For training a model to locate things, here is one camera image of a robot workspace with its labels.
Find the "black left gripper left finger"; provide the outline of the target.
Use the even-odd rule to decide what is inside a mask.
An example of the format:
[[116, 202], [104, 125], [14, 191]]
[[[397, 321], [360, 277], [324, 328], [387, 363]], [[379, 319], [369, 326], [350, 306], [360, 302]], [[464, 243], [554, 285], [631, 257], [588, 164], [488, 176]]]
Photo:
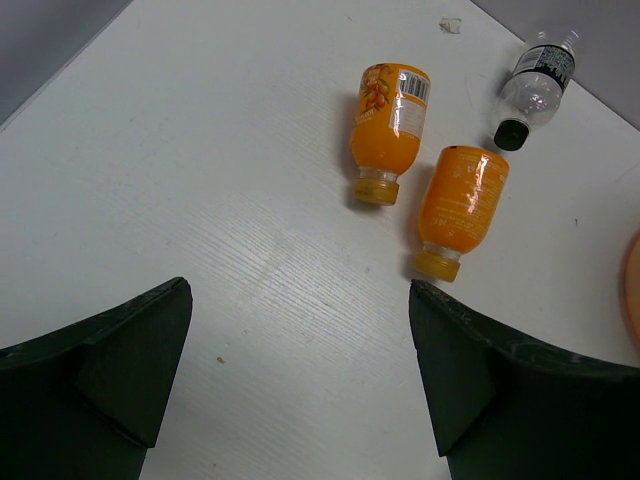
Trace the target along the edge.
[[193, 309], [173, 278], [1, 351], [4, 479], [136, 479], [155, 447]]

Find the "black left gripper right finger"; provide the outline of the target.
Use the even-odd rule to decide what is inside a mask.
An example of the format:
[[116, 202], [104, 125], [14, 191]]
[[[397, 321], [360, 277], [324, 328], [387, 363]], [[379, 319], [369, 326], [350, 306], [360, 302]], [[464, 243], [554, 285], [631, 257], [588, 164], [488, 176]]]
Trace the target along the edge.
[[635, 479], [639, 371], [538, 340], [436, 286], [409, 319], [438, 454], [455, 479]]

